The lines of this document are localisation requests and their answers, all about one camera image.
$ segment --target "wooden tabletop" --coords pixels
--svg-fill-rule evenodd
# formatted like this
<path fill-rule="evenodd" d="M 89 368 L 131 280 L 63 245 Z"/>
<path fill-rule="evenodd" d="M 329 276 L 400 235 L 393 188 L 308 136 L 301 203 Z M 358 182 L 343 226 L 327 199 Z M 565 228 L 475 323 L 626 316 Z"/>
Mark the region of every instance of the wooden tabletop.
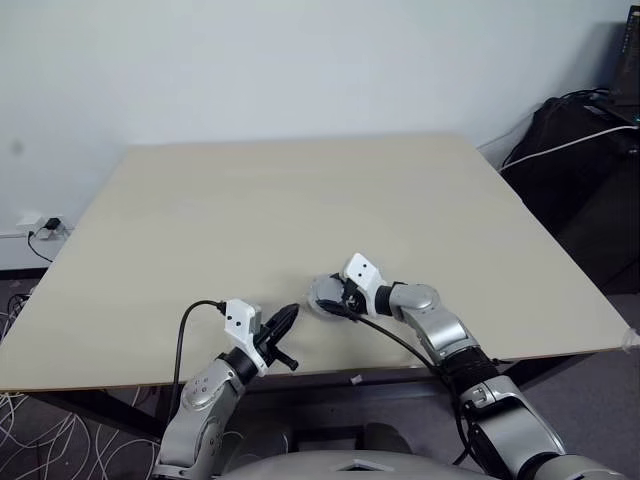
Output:
<path fill-rule="evenodd" d="M 460 137 L 134 147 L 0 346 L 0 390 L 169 382 L 190 303 L 240 297 L 266 320 L 356 251 L 387 280 L 435 287 L 490 357 L 613 349 L 628 328 Z M 182 378 L 229 345 L 215 309 L 194 311 Z M 306 306 L 281 347 L 303 374 L 417 364 Z"/>

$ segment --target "power cord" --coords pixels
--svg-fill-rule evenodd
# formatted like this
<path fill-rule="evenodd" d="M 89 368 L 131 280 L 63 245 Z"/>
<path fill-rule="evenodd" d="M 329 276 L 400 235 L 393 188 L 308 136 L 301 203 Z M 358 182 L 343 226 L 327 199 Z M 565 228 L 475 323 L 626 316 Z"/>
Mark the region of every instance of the power cord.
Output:
<path fill-rule="evenodd" d="M 568 102 L 570 102 L 571 100 L 573 100 L 574 98 L 580 98 L 580 97 L 590 97 L 592 95 L 603 95 L 606 96 L 609 94 L 609 89 L 608 88 L 593 88 L 593 89 L 587 89 L 587 90 L 576 90 L 574 92 L 569 92 L 569 93 L 565 93 L 564 95 L 562 95 L 560 98 L 556 99 L 556 103 L 555 105 L 551 106 L 548 111 L 544 112 L 544 118 L 541 118 L 540 122 L 542 123 L 542 127 L 541 127 L 541 131 L 542 131 L 542 135 L 540 135 L 540 139 L 544 136 L 544 132 L 546 132 L 547 129 L 547 125 L 549 123 L 549 120 L 551 119 L 551 117 L 563 106 L 565 106 Z M 534 112 L 534 115 L 540 113 L 542 115 L 542 110 L 543 110 L 544 106 L 542 106 L 541 108 L 537 109 Z M 504 161 L 502 162 L 502 168 L 505 168 L 507 164 L 511 163 L 511 159 L 513 158 L 513 154 L 518 150 L 518 148 L 520 148 L 520 146 L 524 143 L 526 139 L 526 135 L 511 149 L 511 151 L 509 152 L 509 154 L 507 155 L 507 157 L 504 159 Z M 494 140 L 487 142 L 483 145 L 481 145 L 481 147 L 484 147 L 490 143 L 493 143 Z"/>
<path fill-rule="evenodd" d="M 608 128 L 607 130 L 603 130 L 601 132 L 593 133 L 591 135 L 587 135 L 586 137 L 578 138 L 578 139 L 573 140 L 571 142 L 563 143 L 562 145 L 558 145 L 557 147 L 549 148 L 548 150 L 543 150 L 542 152 L 538 152 L 538 153 L 532 153 L 531 155 L 527 155 L 525 157 L 519 158 L 518 160 L 515 160 L 513 162 L 510 162 L 510 163 L 502 166 L 498 170 L 498 172 L 504 172 L 507 168 L 511 168 L 514 165 L 518 165 L 519 163 L 527 161 L 527 160 L 529 160 L 531 158 L 539 157 L 541 155 L 546 155 L 547 153 L 555 152 L 557 150 L 561 150 L 563 148 L 570 147 L 571 145 L 575 145 L 576 143 L 581 143 L 581 142 L 584 142 L 586 140 L 591 140 L 592 138 L 600 137 L 601 135 L 607 135 L 607 134 L 612 133 L 612 132 L 617 132 L 618 130 L 638 130 L 638 127 L 633 126 L 633 125 L 622 125 L 620 127 Z"/>
<path fill-rule="evenodd" d="M 51 259 L 50 259 L 50 258 L 48 258 L 48 257 L 45 257 L 45 256 L 44 256 L 44 255 L 42 255 L 41 253 L 38 253 L 38 252 L 36 251 L 36 249 L 35 249 L 35 248 L 33 248 L 33 245 L 31 245 L 31 237 L 35 237 L 35 236 L 38 234 L 38 232 L 39 232 L 40 230 L 42 230 L 42 228 L 40 228 L 40 229 L 39 229 L 37 232 L 35 232 L 35 233 L 34 233 L 34 232 L 29 232 L 29 234 L 27 235 L 27 245 L 29 245 L 29 248 L 31 249 L 31 251 L 32 251 L 33 253 L 35 253 L 38 257 L 42 258 L 43 260 L 46 260 L 46 261 L 47 261 L 47 262 L 49 262 L 49 263 L 53 263 L 53 260 L 51 260 Z"/>
<path fill-rule="evenodd" d="M 135 407 L 136 405 L 140 405 L 142 402 L 144 402 L 144 399 L 138 400 L 138 397 L 140 396 L 140 387 L 138 387 L 136 389 L 136 392 L 133 396 L 133 400 L 131 401 L 131 406 Z M 109 480 L 109 476 L 107 475 L 107 467 L 109 466 L 109 463 L 111 462 L 111 460 L 113 459 L 113 457 L 123 448 L 128 447 L 129 445 L 132 444 L 139 444 L 139 443 L 145 443 L 145 444 L 149 444 L 151 445 L 151 463 L 149 465 L 149 469 L 147 470 L 147 474 L 145 477 L 145 480 L 149 480 L 149 478 L 151 477 L 151 472 L 153 470 L 153 466 L 155 464 L 155 456 L 156 456 L 156 447 L 159 447 L 159 445 L 156 442 L 153 442 L 151 440 L 146 440 L 146 439 L 136 439 L 136 440 L 131 440 L 128 442 L 123 443 L 122 445 L 116 447 L 107 457 L 106 460 L 103 461 L 103 456 L 106 455 L 107 450 L 109 449 L 109 447 L 111 446 L 111 444 L 114 442 L 114 440 L 116 439 L 116 437 L 118 436 L 118 434 L 120 433 L 120 430 L 116 430 L 111 437 L 109 438 L 109 440 L 107 440 L 107 443 L 103 446 L 100 447 L 100 432 L 102 430 L 103 425 L 98 425 L 98 428 L 96 430 L 96 434 L 95 434 L 95 444 L 94 444 L 94 452 L 95 452 L 95 456 L 96 456 L 96 460 L 93 463 L 93 466 L 91 467 L 91 469 L 89 470 L 89 474 L 86 477 L 86 480 L 90 480 L 91 477 L 93 476 L 93 472 L 96 470 L 96 467 L 99 467 L 99 473 L 101 474 L 100 478 L 101 480 Z"/>
<path fill-rule="evenodd" d="M 29 300 L 30 295 L 26 293 L 16 293 L 15 295 L 11 295 L 9 300 L 7 301 L 7 314 L 6 319 L 3 320 L 2 331 L 0 331 L 0 343 L 4 340 L 4 337 L 7 335 L 7 332 L 12 327 L 13 322 L 15 321 L 18 314 L 22 311 L 22 307 Z"/>
<path fill-rule="evenodd" d="M 225 314 L 225 302 L 214 302 L 213 300 L 199 300 L 195 303 L 189 305 L 189 307 L 182 314 L 182 320 L 180 320 L 180 328 L 178 329 L 178 343 L 176 346 L 176 361 L 173 368 L 173 383 L 171 387 L 171 403 L 169 405 L 169 414 L 167 416 L 167 424 L 171 421 L 173 416 L 175 415 L 175 409 L 178 405 L 178 384 L 180 381 L 180 362 L 182 360 L 182 342 L 184 339 L 184 327 L 187 324 L 187 319 L 189 318 L 189 314 L 193 311 L 194 308 L 199 307 L 200 305 L 211 305 L 216 307 L 220 313 Z"/>
<path fill-rule="evenodd" d="M 413 348 L 411 345 L 409 345 L 407 342 L 405 342 L 404 340 L 402 340 L 400 337 L 394 335 L 393 333 L 391 333 L 389 330 L 381 327 L 380 325 L 377 325 L 376 323 L 367 320 L 366 318 L 362 317 L 362 315 L 353 312 L 352 310 L 349 309 L 349 307 L 347 306 L 347 304 L 343 301 L 341 303 L 342 308 L 344 310 L 344 314 L 346 315 L 347 318 L 356 321 L 356 322 L 362 322 L 365 325 L 373 328 L 374 330 L 376 330 L 377 332 L 385 335 L 386 337 L 390 338 L 391 340 L 393 340 L 394 342 L 396 342 L 398 345 L 402 346 L 403 348 L 405 348 L 406 350 L 408 350 L 409 352 L 411 352 L 411 354 L 413 354 L 418 360 L 420 360 L 429 370 L 429 372 L 437 377 L 442 384 L 444 385 L 445 389 L 447 390 L 447 392 L 449 392 L 449 395 L 451 397 L 451 408 L 453 410 L 453 416 L 455 418 L 455 422 L 456 422 L 456 430 L 458 431 L 458 436 L 460 437 L 460 441 L 462 442 L 462 445 L 464 446 L 464 450 L 462 451 L 462 453 L 460 455 L 458 455 L 458 457 L 453 461 L 453 465 L 459 465 L 460 463 L 462 463 L 462 461 L 467 457 L 470 456 L 471 459 L 476 462 L 476 464 L 478 464 L 478 466 L 481 466 L 480 463 L 478 462 L 478 459 L 475 455 L 475 453 L 473 452 L 473 447 L 471 446 L 471 443 L 469 442 L 465 432 L 464 432 L 464 428 L 462 426 L 462 406 L 460 405 L 460 402 L 458 400 L 458 396 L 456 394 L 456 392 L 453 389 L 453 386 L 446 380 L 446 377 L 443 375 L 443 373 L 440 371 L 439 368 L 437 368 L 435 365 L 433 365 L 431 362 L 429 362 L 429 360 L 422 355 L 420 352 L 418 352 L 415 348 Z"/>
<path fill-rule="evenodd" d="M 2 465 L 0 465 L 0 472 L 2 472 L 7 465 L 11 462 L 11 460 L 13 460 L 17 455 L 19 455 L 21 452 L 23 452 L 24 450 L 27 449 L 39 449 L 40 447 L 43 447 L 45 445 L 50 445 L 49 446 L 49 451 L 47 453 L 47 458 L 46 458 L 46 462 L 42 465 L 38 464 L 38 466 L 36 468 L 33 468 L 31 470 L 29 470 L 28 472 L 25 472 L 21 475 L 19 475 L 18 477 L 16 477 L 14 480 L 19 480 L 25 477 L 30 476 L 32 473 L 35 472 L 40 472 L 42 469 L 44 469 L 44 476 L 43 476 L 43 480 L 46 480 L 47 475 L 48 475 L 48 470 L 49 470 L 49 466 L 57 461 L 59 461 L 67 452 L 67 448 L 69 446 L 69 443 L 71 441 L 71 437 L 73 436 L 73 432 L 75 429 L 76 424 L 80 424 L 80 427 L 83 429 L 84 431 L 84 435 L 87 439 L 87 446 L 86 446 L 86 451 L 84 454 L 84 458 L 82 460 L 82 463 L 80 465 L 80 467 L 76 470 L 75 474 L 71 477 L 71 480 L 75 480 L 78 475 L 80 474 L 80 472 L 84 469 L 87 460 L 89 458 L 89 451 L 90 451 L 90 445 L 91 445 L 91 437 L 89 435 L 89 430 L 87 428 L 86 423 L 78 416 L 75 414 L 68 414 L 65 416 L 64 419 L 60 420 L 57 424 L 55 424 L 53 427 L 49 428 L 47 431 L 45 431 L 44 433 L 40 434 L 39 436 L 37 436 L 36 438 L 28 441 L 28 442 L 21 442 L 18 439 L 16 439 L 12 433 L 11 430 L 13 428 L 14 425 L 14 417 L 15 417 L 15 413 L 17 411 L 17 409 L 26 401 L 29 399 L 29 397 L 25 396 L 25 395 L 21 395 L 22 399 L 14 406 L 11 398 L 15 397 L 15 395 L 9 395 L 9 394 L 2 394 L 1 395 L 2 400 L 0 401 L 0 408 L 3 408 L 4 406 L 8 405 L 10 412 L 8 414 L 6 414 L 1 420 L 0 420 L 0 424 L 2 424 L 8 417 L 10 418 L 10 424 L 8 429 L 4 429 L 0 427 L 0 431 L 2 431 L 2 433 L 5 434 L 5 438 L 2 441 L 2 443 L 4 443 L 4 441 L 6 441 L 7 439 L 11 440 L 11 442 L 13 442 L 17 447 L 19 447 L 13 454 L 11 454 Z M 45 438 L 47 435 L 51 434 L 54 430 L 57 430 L 55 432 L 55 435 L 50 438 L 49 440 L 42 440 L 43 438 Z M 53 450 L 55 448 L 55 444 L 56 442 L 64 437 L 66 435 L 66 440 L 65 443 L 62 447 L 62 450 L 54 457 L 51 458 L 52 454 L 53 454 Z"/>

